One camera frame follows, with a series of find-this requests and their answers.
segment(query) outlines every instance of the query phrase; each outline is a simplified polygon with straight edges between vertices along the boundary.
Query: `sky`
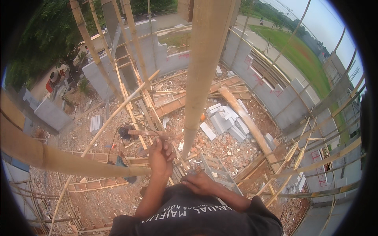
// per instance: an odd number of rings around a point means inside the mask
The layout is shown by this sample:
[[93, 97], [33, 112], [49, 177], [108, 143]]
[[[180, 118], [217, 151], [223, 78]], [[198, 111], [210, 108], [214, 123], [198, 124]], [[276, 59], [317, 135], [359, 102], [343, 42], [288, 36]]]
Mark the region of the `sky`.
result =
[[[277, 10], [284, 13], [288, 12], [285, 7], [290, 8], [293, 14], [289, 14], [288, 17], [292, 20], [295, 19], [295, 16], [299, 19], [302, 17], [308, 3], [307, 0], [260, 1], [269, 3]], [[305, 18], [303, 19], [303, 23], [320, 42], [323, 42], [323, 45], [327, 48], [329, 53], [331, 53], [336, 47], [345, 26], [341, 17], [327, 0], [311, 0]], [[336, 51], [345, 68], [347, 68], [347, 66], [349, 65], [354, 50], [355, 43], [353, 41], [352, 35], [349, 33], [347, 28], [340, 46]], [[352, 80], [352, 83], [354, 85], [358, 83], [363, 73], [362, 61], [358, 54], [358, 50], [355, 60], [355, 64], [349, 71], [349, 75], [352, 75], [357, 67], [359, 67], [360, 69], [360, 72]]]

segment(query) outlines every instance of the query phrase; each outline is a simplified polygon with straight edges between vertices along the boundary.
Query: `striped cloth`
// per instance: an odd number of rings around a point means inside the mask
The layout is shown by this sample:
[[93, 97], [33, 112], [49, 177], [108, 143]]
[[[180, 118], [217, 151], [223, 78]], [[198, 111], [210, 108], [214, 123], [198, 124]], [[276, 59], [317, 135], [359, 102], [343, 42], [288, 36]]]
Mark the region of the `striped cloth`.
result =
[[[125, 163], [123, 163], [122, 157], [120, 156], [117, 156], [116, 166], [128, 167], [127, 165], [125, 165]], [[129, 182], [130, 184], [133, 184], [136, 181], [136, 176], [127, 176], [127, 177], [123, 177], [123, 179]]]

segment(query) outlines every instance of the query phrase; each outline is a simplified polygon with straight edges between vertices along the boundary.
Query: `metal ladder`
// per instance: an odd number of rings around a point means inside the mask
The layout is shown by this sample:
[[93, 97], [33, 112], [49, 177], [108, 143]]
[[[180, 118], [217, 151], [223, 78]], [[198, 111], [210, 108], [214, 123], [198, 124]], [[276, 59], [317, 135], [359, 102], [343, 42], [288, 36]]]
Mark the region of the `metal ladder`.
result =
[[[209, 156], [204, 156], [202, 153], [200, 154], [201, 160], [205, 166], [205, 172], [206, 174], [215, 182], [218, 182], [220, 184], [223, 184], [231, 191], [234, 191], [235, 193], [242, 195], [242, 191], [240, 191], [239, 187], [231, 177], [230, 173], [227, 171], [225, 166], [222, 164], [222, 161], [218, 158], [212, 158]], [[227, 180], [219, 179], [213, 175], [213, 173], [217, 173], [220, 175], [223, 175], [226, 177]]]

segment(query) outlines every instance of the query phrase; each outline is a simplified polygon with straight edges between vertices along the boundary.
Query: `worker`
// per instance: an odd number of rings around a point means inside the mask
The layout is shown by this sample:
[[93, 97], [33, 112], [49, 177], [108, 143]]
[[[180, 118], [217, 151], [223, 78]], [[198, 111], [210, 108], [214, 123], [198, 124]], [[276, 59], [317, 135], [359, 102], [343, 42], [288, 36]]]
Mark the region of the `worker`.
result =
[[149, 150], [151, 179], [135, 215], [115, 217], [109, 236], [283, 235], [280, 220], [259, 196], [249, 200], [204, 172], [166, 188], [176, 154], [165, 140], [157, 138]]

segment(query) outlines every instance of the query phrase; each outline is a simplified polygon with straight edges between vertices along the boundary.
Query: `hand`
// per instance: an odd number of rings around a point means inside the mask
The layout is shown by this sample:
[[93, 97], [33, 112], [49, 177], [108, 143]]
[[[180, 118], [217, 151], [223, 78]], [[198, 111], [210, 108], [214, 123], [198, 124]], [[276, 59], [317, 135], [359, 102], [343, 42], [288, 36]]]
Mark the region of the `hand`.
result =
[[168, 143], [167, 137], [156, 138], [150, 147], [149, 163], [152, 175], [168, 179], [172, 174], [172, 160], [176, 157], [172, 145]]
[[186, 175], [182, 177], [181, 183], [199, 195], [216, 195], [218, 190], [223, 187], [213, 181], [205, 172], [196, 175]]

